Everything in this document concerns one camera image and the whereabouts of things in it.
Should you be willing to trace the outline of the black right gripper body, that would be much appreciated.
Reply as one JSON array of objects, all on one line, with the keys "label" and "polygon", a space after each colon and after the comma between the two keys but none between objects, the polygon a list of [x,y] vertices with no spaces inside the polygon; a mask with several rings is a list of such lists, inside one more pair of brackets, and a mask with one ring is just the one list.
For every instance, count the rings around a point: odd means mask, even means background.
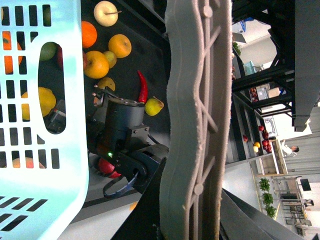
[{"label": "black right gripper body", "polygon": [[94,86],[94,111],[86,117],[86,142],[89,152],[133,152],[150,145],[149,127],[143,125],[145,105],[120,98],[108,87]]}]

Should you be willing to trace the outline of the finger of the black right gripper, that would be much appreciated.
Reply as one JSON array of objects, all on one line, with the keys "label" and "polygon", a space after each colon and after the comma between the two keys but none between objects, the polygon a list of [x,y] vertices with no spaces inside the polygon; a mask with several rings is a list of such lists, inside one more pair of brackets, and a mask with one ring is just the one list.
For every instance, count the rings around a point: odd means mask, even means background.
[{"label": "finger of the black right gripper", "polygon": [[62,133],[66,128],[66,103],[59,100],[49,112],[46,121],[46,129],[50,133]]}]

